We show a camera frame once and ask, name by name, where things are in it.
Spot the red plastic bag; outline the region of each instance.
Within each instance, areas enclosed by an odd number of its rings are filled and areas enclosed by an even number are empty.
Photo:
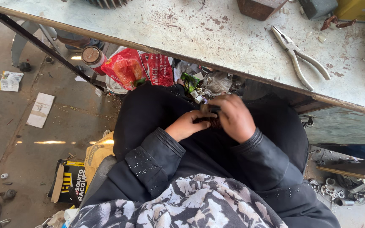
[[[127,90],[134,90],[149,79],[138,51],[131,48],[113,55],[101,66],[101,70]]]
[[[143,66],[150,76],[152,85],[171,86],[173,85],[173,69],[171,68],[172,58],[153,53],[141,53]]]

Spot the scratched table surface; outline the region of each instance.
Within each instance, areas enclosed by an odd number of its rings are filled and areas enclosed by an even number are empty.
[[[320,31],[323,19],[308,20],[300,4],[264,22],[242,15],[236,0],[134,0],[101,9],[81,0],[0,0],[0,12],[123,46],[167,54],[235,73],[317,100],[365,112],[365,23]],[[308,91],[271,32],[276,26],[307,55],[324,65],[326,81],[299,59]],[[319,35],[327,37],[324,43]]]

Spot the black and white floral fabric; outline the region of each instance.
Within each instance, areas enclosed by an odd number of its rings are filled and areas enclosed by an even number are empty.
[[[146,203],[118,199],[86,206],[71,223],[71,228],[112,227],[287,228],[244,184],[205,174],[178,178]]]

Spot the dirty floor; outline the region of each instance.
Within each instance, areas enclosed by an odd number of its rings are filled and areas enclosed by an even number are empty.
[[[19,71],[11,65],[13,37],[14,33],[0,23],[0,74],[2,70]],[[80,60],[72,60],[72,56],[74,54],[66,55],[74,65],[82,65]],[[71,206],[51,203],[47,197],[57,160],[65,159],[71,153],[76,155],[72,160],[84,161],[90,142],[101,139],[106,129],[114,129],[121,104],[113,96],[98,97],[93,86],[75,81],[76,75],[57,62],[53,65],[44,63],[45,57],[43,52],[28,43],[20,62],[29,62],[32,71],[25,73],[20,91],[0,91],[0,176],[9,174],[7,179],[0,178],[0,192],[17,191],[13,201],[2,203],[1,219],[12,218],[4,226],[6,228],[35,227],[58,210]],[[54,106],[41,129],[26,124],[39,92],[55,96]],[[64,143],[43,143],[47,141]],[[330,173],[315,168],[313,159],[317,156],[321,154],[311,155],[306,176],[323,182]],[[342,155],[327,151],[327,156],[323,159],[338,159]],[[321,195],[317,197],[331,207]],[[335,215],[343,228],[365,227],[365,205],[337,207]]]

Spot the pliers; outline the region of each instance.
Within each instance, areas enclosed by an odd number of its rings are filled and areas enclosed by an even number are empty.
[[[287,52],[287,54],[290,56],[292,60],[292,64],[294,65],[295,72],[297,73],[297,76],[299,80],[302,82],[302,84],[308,88],[310,91],[313,90],[313,87],[311,84],[308,83],[308,81],[305,79],[304,75],[302,75],[301,68],[299,67],[299,63],[297,60],[297,55],[306,61],[308,61],[310,64],[312,64],[314,67],[317,68],[317,70],[323,75],[323,77],[326,80],[330,80],[330,75],[327,72],[327,70],[320,64],[318,61],[313,59],[311,56],[308,56],[307,54],[303,53],[295,44],[292,42],[292,40],[287,37],[285,34],[283,34],[279,29],[277,29],[275,26],[271,27],[272,32],[277,37],[278,43],[281,45],[281,47]]]

